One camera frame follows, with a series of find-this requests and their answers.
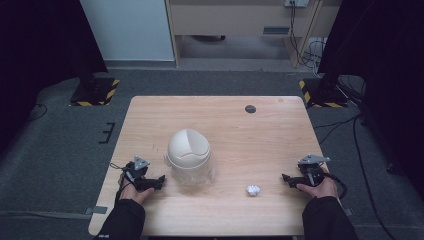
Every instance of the person's right hand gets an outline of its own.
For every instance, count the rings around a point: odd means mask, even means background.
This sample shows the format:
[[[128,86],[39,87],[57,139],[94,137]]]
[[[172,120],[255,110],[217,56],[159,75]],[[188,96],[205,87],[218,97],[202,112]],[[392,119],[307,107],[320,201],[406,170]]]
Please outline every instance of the person's right hand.
[[[331,196],[339,199],[339,194],[337,193],[337,186],[334,181],[328,177],[325,177],[322,183],[316,187],[310,187],[304,184],[297,184],[296,188],[303,192],[309,193],[309,195],[311,195],[313,198]]]

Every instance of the sleeve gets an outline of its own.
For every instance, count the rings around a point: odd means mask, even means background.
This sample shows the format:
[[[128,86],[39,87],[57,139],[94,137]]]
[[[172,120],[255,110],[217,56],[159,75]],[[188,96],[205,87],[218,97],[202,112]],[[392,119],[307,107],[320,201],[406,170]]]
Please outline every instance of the sleeve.
[[[302,214],[306,240],[357,240],[355,229],[335,197],[312,199]]]
[[[146,212],[134,200],[119,200],[95,240],[140,239]]]

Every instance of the black curtain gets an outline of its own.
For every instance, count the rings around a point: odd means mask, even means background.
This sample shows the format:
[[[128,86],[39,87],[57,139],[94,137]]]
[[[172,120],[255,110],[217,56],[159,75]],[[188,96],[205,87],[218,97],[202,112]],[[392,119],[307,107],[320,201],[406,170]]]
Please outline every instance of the black curtain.
[[[107,72],[78,0],[0,0],[0,153],[39,91]]]
[[[423,13],[421,0],[344,0],[319,72],[335,68],[365,80],[361,109],[368,126],[424,199]]]

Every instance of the white wall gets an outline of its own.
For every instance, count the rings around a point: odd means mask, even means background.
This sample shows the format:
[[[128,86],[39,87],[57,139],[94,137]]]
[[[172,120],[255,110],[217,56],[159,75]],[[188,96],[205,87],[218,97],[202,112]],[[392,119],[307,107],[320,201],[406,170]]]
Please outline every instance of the white wall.
[[[174,61],[164,0],[80,0],[104,60]]]

